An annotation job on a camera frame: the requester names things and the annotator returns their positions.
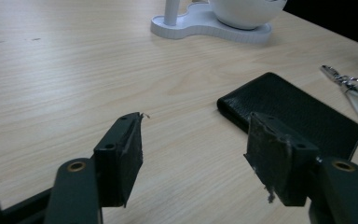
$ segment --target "table surface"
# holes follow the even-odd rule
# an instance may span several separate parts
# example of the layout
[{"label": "table surface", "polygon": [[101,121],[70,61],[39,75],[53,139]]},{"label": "table surface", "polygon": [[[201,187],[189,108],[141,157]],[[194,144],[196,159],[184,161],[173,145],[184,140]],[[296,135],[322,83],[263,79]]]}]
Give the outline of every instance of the table surface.
[{"label": "table surface", "polygon": [[140,111],[144,165],[128,207],[104,208],[105,223],[310,223],[308,207],[268,203],[242,156],[247,135],[215,103],[274,72],[358,122],[319,70],[358,76],[358,43],[286,12],[265,45],[164,39],[150,32],[164,6],[0,0],[1,206],[50,188],[61,164],[91,156],[117,118]]}]

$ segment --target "white plastic object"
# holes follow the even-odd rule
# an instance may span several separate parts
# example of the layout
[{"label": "white plastic object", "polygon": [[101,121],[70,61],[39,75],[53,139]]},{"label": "white plastic object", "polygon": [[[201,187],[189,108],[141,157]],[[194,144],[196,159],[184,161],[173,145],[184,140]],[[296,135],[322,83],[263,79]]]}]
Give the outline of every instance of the white plastic object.
[{"label": "white plastic object", "polygon": [[266,23],[254,30],[240,30],[220,22],[208,3],[193,3],[187,13],[177,15],[180,0],[166,0],[165,15],[151,21],[151,32],[155,35],[182,39],[189,35],[211,35],[226,40],[261,44],[269,40],[271,26]]}]

